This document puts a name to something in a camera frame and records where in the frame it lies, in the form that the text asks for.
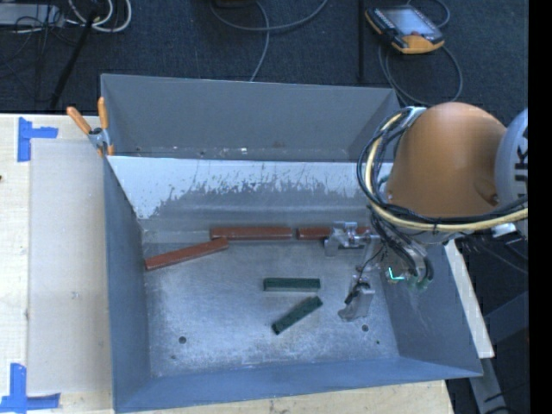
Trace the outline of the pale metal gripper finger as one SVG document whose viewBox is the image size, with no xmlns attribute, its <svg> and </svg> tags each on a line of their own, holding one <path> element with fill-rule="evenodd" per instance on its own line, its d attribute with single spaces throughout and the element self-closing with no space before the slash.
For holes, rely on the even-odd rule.
<svg viewBox="0 0 552 414">
<path fill-rule="evenodd" d="M 334 257 L 340 249 L 364 248 L 371 241 L 371 229 L 360 227 L 357 222 L 335 221 L 324 240 L 324 253 Z"/>
<path fill-rule="evenodd" d="M 362 276 L 354 275 L 344 300 L 344 307 L 338 311 L 338 316 L 345 322 L 366 317 L 374 295 L 375 290 L 370 282 Z"/>
</svg>

